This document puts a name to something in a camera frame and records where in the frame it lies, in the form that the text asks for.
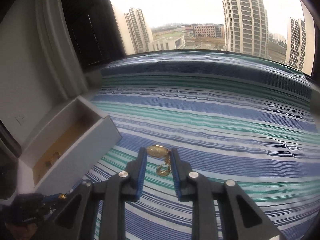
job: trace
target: open drawer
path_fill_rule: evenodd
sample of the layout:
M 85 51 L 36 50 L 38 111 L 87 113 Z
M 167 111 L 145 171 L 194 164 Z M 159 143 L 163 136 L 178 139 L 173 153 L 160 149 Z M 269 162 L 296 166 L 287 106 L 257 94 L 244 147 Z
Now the open drawer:
M 23 150 L 18 161 L 18 194 L 68 192 L 120 139 L 108 114 L 77 97 Z

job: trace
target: wall socket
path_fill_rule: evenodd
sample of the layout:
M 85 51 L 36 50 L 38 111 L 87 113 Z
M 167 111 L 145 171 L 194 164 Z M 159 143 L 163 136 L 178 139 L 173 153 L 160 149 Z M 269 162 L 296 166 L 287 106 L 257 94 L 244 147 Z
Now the wall socket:
M 24 114 L 19 114 L 16 116 L 16 120 L 20 125 L 23 125 L 23 123 L 26 121 L 26 116 Z

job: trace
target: overcast sky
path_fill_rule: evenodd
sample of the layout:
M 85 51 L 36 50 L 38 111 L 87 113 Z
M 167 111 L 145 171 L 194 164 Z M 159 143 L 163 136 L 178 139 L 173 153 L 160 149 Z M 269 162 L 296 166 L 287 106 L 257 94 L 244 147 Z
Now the overcast sky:
M 166 23 L 224 24 L 222 0 L 111 0 L 121 11 L 141 8 L 150 27 Z M 300 0 L 263 0 L 269 32 L 287 36 L 287 19 L 303 19 Z

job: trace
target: striped bedsheet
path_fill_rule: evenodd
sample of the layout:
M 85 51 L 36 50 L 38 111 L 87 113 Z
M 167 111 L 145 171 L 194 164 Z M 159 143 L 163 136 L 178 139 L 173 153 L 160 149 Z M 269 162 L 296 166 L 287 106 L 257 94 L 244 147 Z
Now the striped bedsheet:
M 177 147 L 193 170 L 236 180 L 287 239 L 303 236 L 320 207 L 320 140 L 301 72 L 233 54 L 169 52 L 101 73 L 92 103 L 122 139 L 83 179 L 108 179 L 140 147 Z M 191 239 L 192 204 L 177 201 L 172 175 L 156 176 L 161 163 L 148 157 L 141 199 L 126 204 L 127 239 Z

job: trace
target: beige building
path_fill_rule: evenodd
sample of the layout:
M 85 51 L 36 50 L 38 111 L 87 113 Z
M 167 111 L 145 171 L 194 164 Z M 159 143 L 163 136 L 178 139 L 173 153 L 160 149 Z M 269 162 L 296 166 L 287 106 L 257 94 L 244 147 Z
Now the beige building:
M 148 44 L 149 51 L 168 50 L 168 49 L 183 49 L 186 43 L 184 36 L 179 37 L 164 37 L 159 38 Z
M 119 10 L 116 6 L 112 5 L 113 14 L 115 15 L 116 22 L 118 25 L 118 30 L 121 36 L 121 41 L 124 47 L 126 55 L 134 54 L 134 47 L 130 37 L 127 22 L 125 20 L 124 13 Z
M 148 43 L 153 42 L 152 32 L 141 9 L 130 8 L 124 14 L 135 53 L 146 52 Z
M 210 37 L 224 38 L 223 24 L 193 24 L 193 33 L 195 38 Z
M 302 6 L 304 23 L 306 28 L 306 52 L 304 56 L 302 71 L 307 75 L 311 76 L 313 60 L 315 58 L 315 23 L 313 21 L 313 17 L 311 16 L 306 6 L 303 4 L 302 1 L 300 2 Z
M 285 63 L 302 71 L 306 51 L 306 28 L 301 19 L 288 19 L 288 41 Z
M 223 0 L 228 51 L 267 57 L 268 19 L 263 0 Z
M 273 39 L 276 40 L 276 41 L 281 41 L 283 43 L 287 43 L 287 39 L 285 38 L 285 36 L 281 35 L 279 33 L 274 33 L 273 34 Z

